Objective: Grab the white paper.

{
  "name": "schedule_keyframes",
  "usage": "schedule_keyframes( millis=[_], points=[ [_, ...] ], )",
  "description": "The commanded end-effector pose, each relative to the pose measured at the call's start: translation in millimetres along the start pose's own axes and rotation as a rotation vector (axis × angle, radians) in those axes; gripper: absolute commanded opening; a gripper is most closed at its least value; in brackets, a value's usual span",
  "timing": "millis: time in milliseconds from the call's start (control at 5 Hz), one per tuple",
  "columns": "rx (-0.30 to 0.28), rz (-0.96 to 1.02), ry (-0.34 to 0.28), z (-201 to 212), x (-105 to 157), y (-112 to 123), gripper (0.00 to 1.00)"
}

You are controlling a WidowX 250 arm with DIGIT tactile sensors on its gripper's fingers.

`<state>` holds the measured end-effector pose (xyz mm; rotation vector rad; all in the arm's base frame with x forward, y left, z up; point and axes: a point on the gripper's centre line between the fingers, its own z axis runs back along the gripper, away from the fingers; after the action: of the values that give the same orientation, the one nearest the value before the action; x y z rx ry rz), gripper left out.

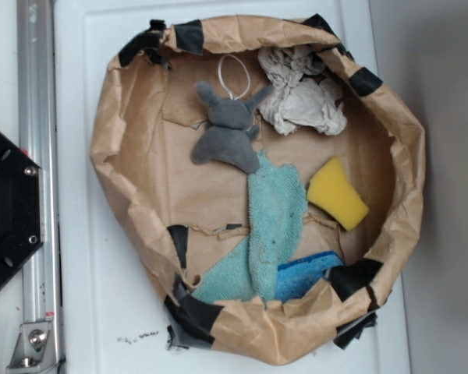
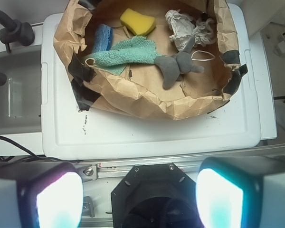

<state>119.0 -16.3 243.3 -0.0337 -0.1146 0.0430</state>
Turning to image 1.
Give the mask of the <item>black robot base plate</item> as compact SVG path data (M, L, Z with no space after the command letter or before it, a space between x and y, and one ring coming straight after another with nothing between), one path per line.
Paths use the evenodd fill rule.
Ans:
M41 168L0 132L0 290L43 241Z

